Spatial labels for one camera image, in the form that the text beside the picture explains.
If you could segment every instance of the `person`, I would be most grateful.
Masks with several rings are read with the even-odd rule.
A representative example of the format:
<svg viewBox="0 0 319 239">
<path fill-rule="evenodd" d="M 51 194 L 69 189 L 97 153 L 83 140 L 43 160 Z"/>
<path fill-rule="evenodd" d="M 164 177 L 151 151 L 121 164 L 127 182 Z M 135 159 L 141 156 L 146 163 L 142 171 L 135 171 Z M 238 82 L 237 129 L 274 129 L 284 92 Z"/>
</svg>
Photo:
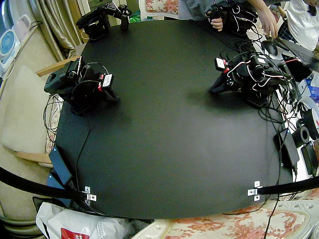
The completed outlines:
<svg viewBox="0 0 319 239">
<path fill-rule="evenodd" d="M 284 19 L 278 36 L 314 51 L 319 38 L 319 0 L 291 0 L 287 12 L 281 6 L 278 10 Z"/>
<path fill-rule="evenodd" d="M 222 1 L 224 0 L 215 0 L 215 3 L 220 3 Z M 250 3 L 257 11 L 265 34 L 269 36 L 269 33 L 271 33 L 273 38 L 277 37 L 278 28 L 276 19 L 263 0 L 237 0 L 237 2 Z M 205 20 L 207 19 L 207 15 L 205 13 L 209 11 L 213 3 L 213 0 L 179 0 L 178 19 L 193 19 L 197 21 Z M 210 24 L 218 31 L 223 29 L 223 21 L 221 18 L 213 19 Z"/>
</svg>

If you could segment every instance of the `hand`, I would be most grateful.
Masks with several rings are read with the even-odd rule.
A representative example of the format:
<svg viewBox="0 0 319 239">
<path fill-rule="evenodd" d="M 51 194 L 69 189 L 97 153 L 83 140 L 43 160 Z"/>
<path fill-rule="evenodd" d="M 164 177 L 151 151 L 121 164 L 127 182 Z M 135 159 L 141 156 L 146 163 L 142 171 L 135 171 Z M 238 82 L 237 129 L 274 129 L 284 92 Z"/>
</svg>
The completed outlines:
<svg viewBox="0 0 319 239">
<path fill-rule="evenodd" d="M 223 19 L 216 18 L 216 19 L 213 19 L 212 21 L 210 21 L 210 18 L 208 18 L 208 21 L 213 26 L 213 28 L 217 29 L 218 31 L 222 31 L 222 29 L 223 29 Z"/>
<path fill-rule="evenodd" d="M 269 32 L 271 32 L 271 37 L 276 38 L 278 35 L 277 22 L 269 8 L 264 7 L 261 10 L 257 10 L 257 13 L 266 36 L 268 37 Z"/>
</svg>

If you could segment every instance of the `chair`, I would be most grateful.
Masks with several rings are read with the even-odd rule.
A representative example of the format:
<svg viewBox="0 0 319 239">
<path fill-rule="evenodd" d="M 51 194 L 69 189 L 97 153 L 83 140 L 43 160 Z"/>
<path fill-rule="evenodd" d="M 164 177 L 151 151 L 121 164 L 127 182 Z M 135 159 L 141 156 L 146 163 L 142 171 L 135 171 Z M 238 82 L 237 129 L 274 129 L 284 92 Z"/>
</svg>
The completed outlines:
<svg viewBox="0 0 319 239">
<path fill-rule="evenodd" d="M 47 140 L 50 140 L 43 124 L 43 110 L 49 94 L 43 91 L 45 82 L 40 77 L 62 68 L 65 63 L 78 57 L 58 62 L 36 73 L 26 66 L 20 68 L 4 115 L 1 135 L 2 144 L 13 150 L 16 157 L 52 167 L 48 157 L 52 147 L 47 143 Z M 49 106 L 47 112 L 51 112 L 51 108 L 52 106 Z M 47 117 L 53 119 L 50 120 L 51 126 L 57 126 L 60 112 L 53 112 L 54 114 L 48 114 Z"/>
<path fill-rule="evenodd" d="M 148 16 L 166 16 L 178 19 L 178 0 L 139 0 L 141 20 Z"/>
<path fill-rule="evenodd" d="M 306 200 L 278 203 L 268 229 L 268 239 L 319 238 L 319 189 L 310 190 L 304 198 Z M 274 206 L 274 201 L 268 201 L 253 213 L 157 220 L 133 239 L 262 239 Z M 255 205 L 233 213 L 249 212 L 257 208 L 259 206 Z"/>
</svg>

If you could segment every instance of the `black mat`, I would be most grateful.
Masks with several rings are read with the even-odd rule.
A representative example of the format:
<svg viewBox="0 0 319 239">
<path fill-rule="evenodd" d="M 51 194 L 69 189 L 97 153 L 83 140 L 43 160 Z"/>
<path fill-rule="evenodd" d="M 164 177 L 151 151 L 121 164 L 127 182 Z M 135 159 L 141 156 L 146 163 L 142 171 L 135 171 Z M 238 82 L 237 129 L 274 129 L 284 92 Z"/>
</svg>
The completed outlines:
<svg viewBox="0 0 319 239">
<path fill-rule="evenodd" d="M 277 182 L 271 123 L 240 93 L 208 92 L 224 47 L 206 29 L 177 20 L 132 23 L 128 32 L 111 27 L 86 45 L 84 61 L 114 74 L 121 99 L 84 117 L 91 131 L 79 182 L 97 195 L 94 208 L 144 219 L 211 215 L 254 204 L 247 196 L 254 181 Z M 65 104 L 56 142 L 74 168 L 87 124 L 68 110 Z M 281 179 L 291 182 L 291 172 L 282 170 Z"/>
</svg>

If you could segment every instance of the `plastic bag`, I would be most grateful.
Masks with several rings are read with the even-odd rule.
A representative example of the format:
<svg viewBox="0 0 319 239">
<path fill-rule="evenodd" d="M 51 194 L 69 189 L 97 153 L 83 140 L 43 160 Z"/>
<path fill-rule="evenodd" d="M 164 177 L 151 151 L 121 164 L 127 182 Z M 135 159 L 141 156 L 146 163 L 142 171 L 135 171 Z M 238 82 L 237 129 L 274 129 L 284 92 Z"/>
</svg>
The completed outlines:
<svg viewBox="0 0 319 239">
<path fill-rule="evenodd" d="M 88 215 L 46 202 L 35 221 L 50 239 L 124 239 L 133 232 L 125 219 Z"/>
</svg>

